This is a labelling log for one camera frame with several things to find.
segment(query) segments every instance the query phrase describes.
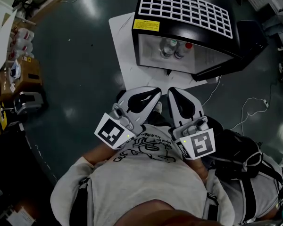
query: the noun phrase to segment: black backpack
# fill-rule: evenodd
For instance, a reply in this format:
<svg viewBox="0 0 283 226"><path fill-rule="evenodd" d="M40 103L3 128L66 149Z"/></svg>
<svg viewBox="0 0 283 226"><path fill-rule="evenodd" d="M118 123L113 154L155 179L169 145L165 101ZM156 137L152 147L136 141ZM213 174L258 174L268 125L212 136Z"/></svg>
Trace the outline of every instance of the black backpack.
<svg viewBox="0 0 283 226"><path fill-rule="evenodd" d="M222 181L239 180L246 212L243 221L254 218L256 198L250 179L260 172L282 183L282 176L266 161L256 142L231 130L215 135L216 152L208 156L210 168Z"/></svg>

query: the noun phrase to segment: cardboard box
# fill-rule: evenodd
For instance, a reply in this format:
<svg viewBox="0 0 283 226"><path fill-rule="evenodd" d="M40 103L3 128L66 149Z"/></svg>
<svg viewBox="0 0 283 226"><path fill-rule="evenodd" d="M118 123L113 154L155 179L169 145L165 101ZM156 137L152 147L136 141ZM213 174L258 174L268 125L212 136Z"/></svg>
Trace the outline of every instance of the cardboard box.
<svg viewBox="0 0 283 226"><path fill-rule="evenodd" d="M39 61L28 56L20 56L17 62L21 67L21 75L14 81L14 94L39 88L42 85Z"/></svg>
<svg viewBox="0 0 283 226"><path fill-rule="evenodd" d="M9 101L13 98L13 93L10 89L8 69L3 68L0 71L0 101Z"/></svg>

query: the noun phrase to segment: dark floor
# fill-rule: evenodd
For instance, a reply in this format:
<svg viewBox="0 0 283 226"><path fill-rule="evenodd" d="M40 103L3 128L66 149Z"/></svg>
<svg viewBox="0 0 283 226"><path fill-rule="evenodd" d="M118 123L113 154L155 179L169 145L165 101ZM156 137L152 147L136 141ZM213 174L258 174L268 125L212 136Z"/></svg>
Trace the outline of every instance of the dark floor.
<svg viewBox="0 0 283 226"><path fill-rule="evenodd" d="M231 0L237 21L256 19L248 2ZM25 124L32 150L52 183L99 140L94 130L104 112L111 110L124 87L108 20L135 11L137 0L77 0L61 3L35 30L33 53L42 67L48 109ZM241 121L241 108L249 97L269 101L270 84L277 80L280 56L274 40L244 71L225 75L204 106L210 115L232 128ZM216 84L188 89L204 102ZM283 153L283 99L280 85L271 87L269 110L244 123L246 136L263 142L263 151L278 161ZM166 98L162 98L166 108ZM249 101L253 113L262 101Z"/></svg>

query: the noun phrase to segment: white grid panel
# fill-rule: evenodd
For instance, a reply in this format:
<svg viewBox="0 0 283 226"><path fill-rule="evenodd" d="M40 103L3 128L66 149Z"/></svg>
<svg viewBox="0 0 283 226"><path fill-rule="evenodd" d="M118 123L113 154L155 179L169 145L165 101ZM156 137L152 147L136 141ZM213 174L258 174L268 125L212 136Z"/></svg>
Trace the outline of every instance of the white grid panel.
<svg viewBox="0 0 283 226"><path fill-rule="evenodd" d="M185 22L233 38L228 12L203 0L141 0L138 14Z"/></svg>

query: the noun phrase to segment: black mini fridge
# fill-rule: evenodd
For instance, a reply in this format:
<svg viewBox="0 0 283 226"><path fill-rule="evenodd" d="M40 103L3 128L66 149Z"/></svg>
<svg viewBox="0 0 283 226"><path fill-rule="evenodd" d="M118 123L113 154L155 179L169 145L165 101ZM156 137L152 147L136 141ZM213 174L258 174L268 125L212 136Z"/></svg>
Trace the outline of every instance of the black mini fridge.
<svg viewBox="0 0 283 226"><path fill-rule="evenodd" d="M267 46L255 21L236 22L228 0L138 0L132 37L137 65L165 69L167 76L190 73L196 81L240 71ZM166 59L170 40L175 50L192 48Z"/></svg>

